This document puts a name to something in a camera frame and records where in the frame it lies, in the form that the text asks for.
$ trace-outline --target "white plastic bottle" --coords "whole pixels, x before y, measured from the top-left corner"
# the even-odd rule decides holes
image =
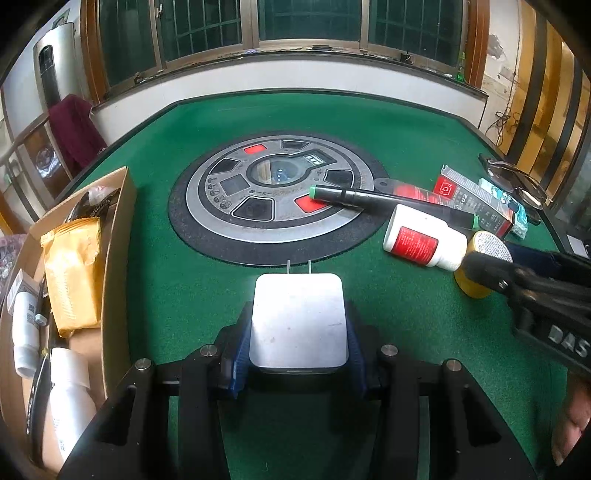
[[[434,216],[406,205],[396,205],[384,250],[426,267],[456,271],[466,255],[467,239]]]
[[[88,394],[88,361],[67,348],[54,348],[51,350],[51,383],[51,415],[65,461],[96,414],[96,406]]]
[[[35,323],[35,295],[22,291],[14,299],[12,343],[14,368],[23,378],[33,378],[39,361],[39,327]]]

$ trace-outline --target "maroon cloth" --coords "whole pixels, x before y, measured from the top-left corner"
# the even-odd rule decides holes
[[[90,121],[91,107],[86,100],[70,94],[49,109],[51,131],[66,165],[74,175],[107,146]]]

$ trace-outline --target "green table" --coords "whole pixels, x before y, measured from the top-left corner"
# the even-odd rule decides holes
[[[122,144],[85,180],[128,166],[138,187],[128,260],[132,359],[173,361],[210,343],[252,299],[257,276],[272,271],[207,258],[177,237],[168,221],[167,200],[178,175],[199,155],[233,138],[290,129],[358,145],[380,160],[391,177],[427,189],[442,164],[477,181],[482,175],[478,154],[488,151],[456,119],[361,96],[257,93],[176,106]],[[384,232],[385,225],[353,250],[315,263],[314,272],[339,275],[362,319],[379,326],[401,350],[430,362],[462,361],[530,460],[548,456],[564,368],[511,335],[511,312],[503,297],[470,299],[451,274],[387,255],[381,245]],[[556,249],[544,225],[531,226],[523,244]],[[339,408],[333,400],[329,395],[249,392],[239,400],[240,408],[222,406],[232,478],[364,478],[376,405],[356,404],[357,416],[336,420],[329,415]]]

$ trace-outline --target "teal packet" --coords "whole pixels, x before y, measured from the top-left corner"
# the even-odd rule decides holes
[[[496,187],[488,180],[480,179],[478,181],[478,186],[481,189],[486,190],[494,198],[499,200],[501,203],[506,204],[511,210],[513,210],[515,213],[515,223],[513,228],[511,228],[511,232],[523,240],[525,238],[525,234],[527,233],[527,214],[523,208],[523,205],[519,202],[516,202],[511,195],[503,192],[503,190],[501,190],[499,187]]]

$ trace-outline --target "black marker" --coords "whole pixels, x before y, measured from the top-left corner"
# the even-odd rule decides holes
[[[341,189],[327,185],[312,185],[310,187],[310,198],[368,210],[381,209],[392,211],[396,205],[402,204],[420,210],[423,213],[433,215],[445,221],[451,228],[469,230],[478,228],[478,216],[473,213],[456,210],[446,205],[401,197],[399,195],[386,195],[385,193],[372,192],[371,190]]]

